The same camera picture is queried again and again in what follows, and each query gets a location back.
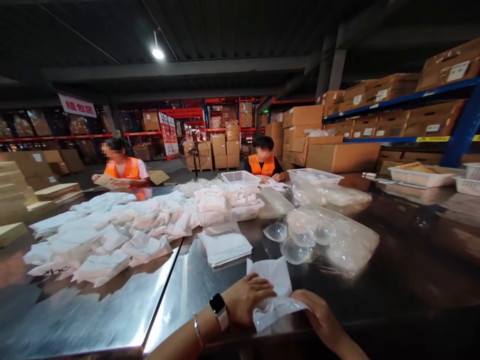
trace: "watch face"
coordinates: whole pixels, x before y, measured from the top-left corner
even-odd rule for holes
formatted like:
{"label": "watch face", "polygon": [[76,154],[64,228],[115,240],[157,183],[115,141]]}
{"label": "watch face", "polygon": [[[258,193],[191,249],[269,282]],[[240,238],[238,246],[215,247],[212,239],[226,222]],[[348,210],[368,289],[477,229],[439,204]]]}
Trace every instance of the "watch face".
{"label": "watch face", "polygon": [[219,293],[210,299],[210,307],[215,315],[218,315],[225,308],[225,301]]}

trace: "warehouse worker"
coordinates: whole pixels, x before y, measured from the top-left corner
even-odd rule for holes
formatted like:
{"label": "warehouse worker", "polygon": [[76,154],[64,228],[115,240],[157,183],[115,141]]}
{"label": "warehouse worker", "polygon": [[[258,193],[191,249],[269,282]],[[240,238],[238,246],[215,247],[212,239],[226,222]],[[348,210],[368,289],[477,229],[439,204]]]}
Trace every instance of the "warehouse worker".
{"label": "warehouse worker", "polygon": [[[130,189],[147,188],[150,186],[150,175],[145,163],[137,158],[128,157],[125,152],[125,141],[119,137],[109,138],[101,145],[101,152],[108,158],[105,174],[115,179],[112,185],[126,186]],[[96,182],[100,174],[94,174],[91,179]]]}
{"label": "warehouse worker", "polygon": [[255,141],[256,155],[250,155],[245,161],[244,169],[259,177],[262,183],[267,183],[269,178],[276,182],[285,180],[285,172],[279,160],[273,156],[274,141],[269,136],[261,136]]}

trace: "ceiling light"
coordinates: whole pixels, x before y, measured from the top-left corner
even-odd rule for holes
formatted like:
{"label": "ceiling light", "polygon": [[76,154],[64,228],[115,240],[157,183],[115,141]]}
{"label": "ceiling light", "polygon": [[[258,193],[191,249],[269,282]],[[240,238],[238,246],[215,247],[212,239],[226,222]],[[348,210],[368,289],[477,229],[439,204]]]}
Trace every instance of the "ceiling light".
{"label": "ceiling light", "polygon": [[155,37],[155,48],[151,51],[154,57],[157,59],[163,59],[165,57],[164,53],[159,49],[159,44],[157,43],[157,32],[153,31],[153,36]]}
{"label": "ceiling light", "polygon": [[163,59],[165,57],[164,53],[160,51],[160,49],[153,49],[151,51],[154,57],[157,59]]}

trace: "shelf label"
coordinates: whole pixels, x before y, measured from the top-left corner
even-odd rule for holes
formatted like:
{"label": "shelf label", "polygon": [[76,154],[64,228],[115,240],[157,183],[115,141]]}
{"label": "shelf label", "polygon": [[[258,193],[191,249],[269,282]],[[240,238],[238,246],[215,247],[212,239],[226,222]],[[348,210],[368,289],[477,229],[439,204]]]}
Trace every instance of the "shelf label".
{"label": "shelf label", "polygon": [[417,137],[417,143],[435,143],[435,142],[447,142],[450,140],[450,136],[422,136]]}
{"label": "shelf label", "polygon": [[469,68],[470,60],[461,62],[457,65],[451,67],[450,74],[446,79],[446,82],[449,83],[451,81],[460,80],[465,76],[467,69]]}

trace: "transparent plastic cup lid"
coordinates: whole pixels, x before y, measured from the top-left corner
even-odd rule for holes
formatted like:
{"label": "transparent plastic cup lid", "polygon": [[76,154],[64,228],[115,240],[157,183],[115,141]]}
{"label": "transparent plastic cup lid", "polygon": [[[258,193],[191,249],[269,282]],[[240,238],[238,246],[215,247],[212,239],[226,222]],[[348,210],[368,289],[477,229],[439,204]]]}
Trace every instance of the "transparent plastic cup lid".
{"label": "transparent plastic cup lid", "polygon": [[287,226],[281,222],[274,222],[264,228],[263,233],[270,240],[283,243],[287,239]]}
{"label": "transparent plastic cup lid", "polygon": [[310,248],[298,246],[291,237],[282,244],[280,251],[285,259],[293,265],[302,264],[310,257]]}

